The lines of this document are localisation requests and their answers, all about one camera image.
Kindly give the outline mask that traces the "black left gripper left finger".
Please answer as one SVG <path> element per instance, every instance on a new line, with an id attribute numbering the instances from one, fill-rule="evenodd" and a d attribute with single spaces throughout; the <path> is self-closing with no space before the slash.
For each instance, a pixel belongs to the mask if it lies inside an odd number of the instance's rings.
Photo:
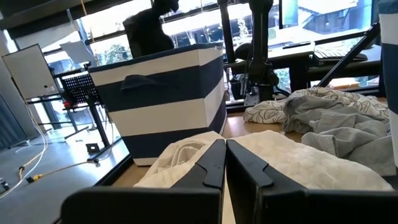
<path id="1" fill-rule="evenodd" d="M 225 155 L 217 139 L 169 188 L 79 190 L 62 203 L 61 224 L 221 224 Z"/>

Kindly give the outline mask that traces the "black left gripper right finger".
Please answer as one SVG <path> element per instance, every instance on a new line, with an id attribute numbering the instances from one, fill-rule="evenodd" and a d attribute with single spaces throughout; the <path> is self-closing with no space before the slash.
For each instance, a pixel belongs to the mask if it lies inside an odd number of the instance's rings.
<path id="1" fill-rule="evenodd" d="M 237 224 L 398 224 L 398 191 L 310 190 L 235 140 L 226 174 Z"/>

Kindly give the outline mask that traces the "white fluffy garment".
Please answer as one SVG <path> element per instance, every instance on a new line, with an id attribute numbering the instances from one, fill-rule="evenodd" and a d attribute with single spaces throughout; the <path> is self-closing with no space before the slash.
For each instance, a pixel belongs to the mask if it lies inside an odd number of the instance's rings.
<path id="1" fill-rule="evenodd" d="M 210 131 L 169 144 L 136 187 L 171 187 L 221 138 Z M 235 140 L 309 189 L 392 190 L 392 186 L 372 169 L 297 143 L 274 131 L 252 133 Z"/>

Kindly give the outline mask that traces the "black garment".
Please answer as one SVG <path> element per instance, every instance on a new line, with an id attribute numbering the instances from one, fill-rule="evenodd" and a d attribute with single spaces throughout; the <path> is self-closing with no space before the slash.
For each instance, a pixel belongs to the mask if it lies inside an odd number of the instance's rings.
<path id="1" fill-rule="evenodd" d="M 172 39 L 162 30 L 160 16 L 177 11 L 178 2 L 179 0 L 154 0 L 150 9 L 123 21 L 133 58 L 174 49 Z"/>

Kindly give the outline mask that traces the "white floral line-print garment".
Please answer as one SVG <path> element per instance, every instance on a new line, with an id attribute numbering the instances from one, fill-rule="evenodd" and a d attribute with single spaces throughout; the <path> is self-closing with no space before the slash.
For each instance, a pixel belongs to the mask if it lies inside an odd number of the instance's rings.
<path id="1" fill-rule="evenodd" d="M 338 100 L 346 106 L 356 108 L 366 115 L 375 116 L 377 118 L 387 119 L 389 117 L 387 105 L 380 102 L 375 96 L 364 96 L 358 93 L 332 90 L 323 87 L 311 87 L 297 90 L 283 100 L 263 101 L 256 106 L 247 108 L 244 112 L 243 119 L 246 122 L 259 124 L 283 123 L 286 120 L 286 115 L 284 113 L 286 101 L 290 98 L 303 95 Z"/>

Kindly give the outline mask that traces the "grey cotton garment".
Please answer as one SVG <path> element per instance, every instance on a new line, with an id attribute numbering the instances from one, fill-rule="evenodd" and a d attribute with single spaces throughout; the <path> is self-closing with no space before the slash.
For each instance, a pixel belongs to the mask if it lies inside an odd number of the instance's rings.
<path id="1" fill-rule="evenodd" d="M 381 176 L 397 175 L 388 123 L 348 121 L 320 126 L 302 137 L 302 143 L 333 156 L 362 164 Z"/>
<path id="2" fill-rule="evenodd" d="M 310 122 L 318 121 L 323 113 L 366 115 L 356 108 L 344 105 L 338 100 L 310 95 L 288 99 L 284 106 L 284 113 L 286 120 L 282 124 L 282 130 L 285 132 L 295 131 L 300 134 L 313 131 Z"/>

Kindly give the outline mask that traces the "black perforated stand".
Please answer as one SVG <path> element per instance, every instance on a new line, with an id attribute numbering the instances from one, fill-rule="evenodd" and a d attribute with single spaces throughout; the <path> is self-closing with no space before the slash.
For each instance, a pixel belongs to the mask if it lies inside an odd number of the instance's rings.
<path id="1" fill-rule="evenodd" d="M 102 125 L 101 118 L 96 109 L 102 101 L 90 74 L 61 79 L 63 92 L 63 105 L 66 110 L 74 110 L 79 105 L 86 103 L 93 117 L 93 121 L 101 137 L 104 148 L 110 147 L 109 140 Z"/>

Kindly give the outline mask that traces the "white board panel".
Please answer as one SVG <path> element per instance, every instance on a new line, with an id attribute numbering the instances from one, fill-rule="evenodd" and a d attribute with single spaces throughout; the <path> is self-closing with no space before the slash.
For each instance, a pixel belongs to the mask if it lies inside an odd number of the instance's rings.
<path id="1" fill-rule="evenodd" d="M 38 44 L 2 56 L 23 99 L 59 94 L 52 72 Z"/>

